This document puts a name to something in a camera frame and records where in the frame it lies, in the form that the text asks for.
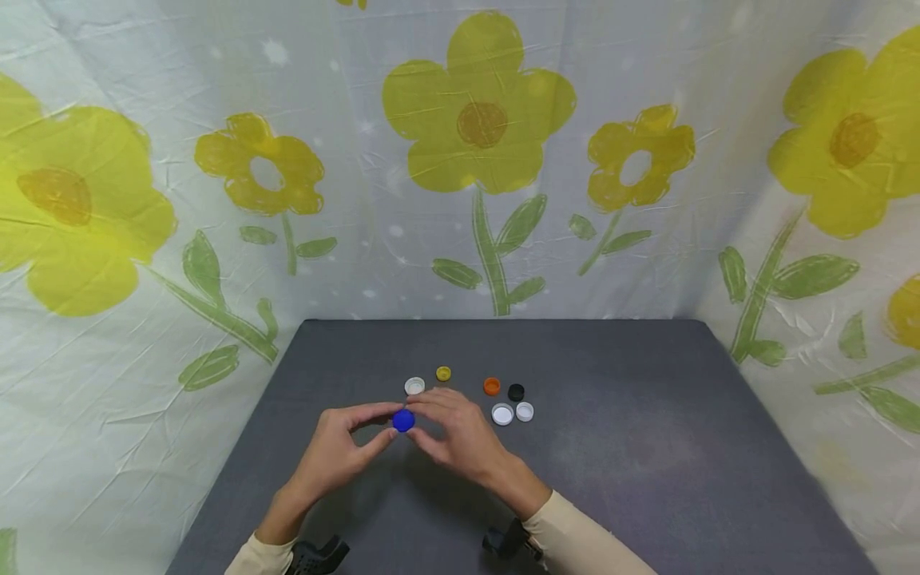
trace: orange bottle cap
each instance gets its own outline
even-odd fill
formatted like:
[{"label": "orange bottle cap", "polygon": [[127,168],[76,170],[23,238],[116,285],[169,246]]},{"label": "orange bottle cap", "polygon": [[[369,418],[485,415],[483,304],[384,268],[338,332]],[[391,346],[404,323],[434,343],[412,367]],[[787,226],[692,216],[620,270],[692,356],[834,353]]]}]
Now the orange bottle cap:
[{"label": "orange bottle cap", "polygon": [[501,391],[501,382],[498,377],[487,377],[486,381],[482,384],[483,391],[486,392],[487,396],[496,396]]}]

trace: left hand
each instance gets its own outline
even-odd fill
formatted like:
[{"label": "left hand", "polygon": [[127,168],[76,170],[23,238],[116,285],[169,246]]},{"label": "left hand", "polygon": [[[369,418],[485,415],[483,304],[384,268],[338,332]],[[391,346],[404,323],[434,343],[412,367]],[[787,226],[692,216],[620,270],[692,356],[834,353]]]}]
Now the left hand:
[{"label": "left hand", "polygon": [[400,409],[398,403],[369,403],[323,411],[304,457],[283,489],[309,506],[351,481],[393,442],[397,431],[392,427],[380,431],[361,447],[351,433],[385,423]]}]

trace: flower center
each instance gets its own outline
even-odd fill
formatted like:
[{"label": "flower center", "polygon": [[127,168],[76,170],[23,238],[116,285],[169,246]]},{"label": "flower center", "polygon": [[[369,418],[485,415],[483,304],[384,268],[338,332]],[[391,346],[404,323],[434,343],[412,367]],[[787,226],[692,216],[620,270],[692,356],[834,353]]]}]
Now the flower center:
[{"label": "flower center", "polygon": [[470,102],[457,116],[457,132],[467,144],[490,148],[501,140],[508,128],[508,115],[498,104]]},{"label": "flower center", "polygon": [[624,186],[635,186],[645,178],[650,168],[651,152],[637,150],[623,163],[623,169],[620,170],[620,183]]},{"label": "flower center", "polygon": [[257,155],[249,162],[249,172],[262,188],[268,191],[279,191],[284,187],[284,177],[268,158]]},{"label": "flower center", "polygon": [[86,225],[92,215],[86,180],[69,169],[42,167],[17,178],[22,195],[55,220]]},{"label": "flower center", "polygon": [[831,136],[831,155],[843,167],[855,167],[879,145],[875,120],[859,112],[843,118]]}]

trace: black bottle cap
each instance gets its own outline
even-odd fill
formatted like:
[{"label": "black bottle cap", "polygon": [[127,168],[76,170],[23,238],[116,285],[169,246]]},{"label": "black bottle cap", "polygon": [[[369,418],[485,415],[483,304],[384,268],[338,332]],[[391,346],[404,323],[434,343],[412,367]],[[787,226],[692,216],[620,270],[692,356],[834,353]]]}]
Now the black bottle cap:
[{"label": "black bottle cap", "polygon": [[523,399],[523,385],[512,384],[508,388],[508,399],[511,401],[521,401]]}]

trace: green stem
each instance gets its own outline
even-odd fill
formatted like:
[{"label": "green stem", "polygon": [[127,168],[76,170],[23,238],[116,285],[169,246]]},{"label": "green stem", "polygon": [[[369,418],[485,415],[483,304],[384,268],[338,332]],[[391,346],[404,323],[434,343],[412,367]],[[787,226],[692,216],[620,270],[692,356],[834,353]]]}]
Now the green stem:
[{"label": "green stem", "polygon": [[476,196],[473,197],[473,236],[476,239],[479,260],[486,271],[486,280],[489,281],[489,288],[492,291],[492,309],[495,317],[510,315],[512,305],[508,299],[505,269],[501,266],[501,256],[495,249],[495,240],[492,239],[482,188],[479,188]]},{"label": "green stem", "polygon": [[829,396],[844,391],[862,389],[863,387],[892,379],[900,374],[905,374],[918,367],[920,367],[920,353],[915,353],[914,355],[908,355],[900,360],[882,365],[878,369],[874,369],[871,372],[865,372],[856,377],[845,377],[844,379],[817,384],[814,387],[814,393],[819,396]]},{"label": "green stem", "polygon": [[167,278],[151,268],[147,268],[154,277],[164,285],[170,292],[175,295],[179,301],[188,306],[191,311],[207,319],[224,332],[234,336],[243,342],[247,347],[253,350],[269,365],[278,359],[278,348],[268,339],[268,337],[259,331],[258,328],[247,322],[241,317],[237,317],[228,311],[206,302],[197,295],[187,292]]},{"label": "green stem", "polygon": [[598,242],[597,247],[594,248],[594,252],[591,254],[591,257],[587,259],[581,267],[578,269],[578,274],[580,276],[588,273],[588,270],[591,269],[591,266],[594,265],[594,262],[601,257],[601,253],[604,251],[604,247],[610,242],[610,238],[614,235],[614,229],[616,224],[620,221],[620,216],[623,215],[623,212],[617,212],[614,217],[610,219],[610,224],[607,226],[607,230],[604,232],[604,235],[601,237],[601,241]]},{"label": "green stem", "polygon": [[738,321],[738,328],[735,330],[735,339],[731,343],[731,358],[739,365],[750,354],[751,343],[757,335],[757,327],[760,325],[760,318],[764,314],[766,307],[766,297],[770,294],[773,287],[773,279],[776,276],[776,269],[783,258],[783,250],[792,235],[792,230],[796,228],[802,210],[796,212],[789,218],[783,229],[776,235],[773,244],[766,252],[764,263],[757,272],[754,279],[751,297],[744,304],[741,319]]},{"label": "green stem", "polygon": [[288,274],[297,275],[297,252],[293,245],[293,230],[287,212],[282,212],[282,226],[284,227],[284,243],[288,247]]}]

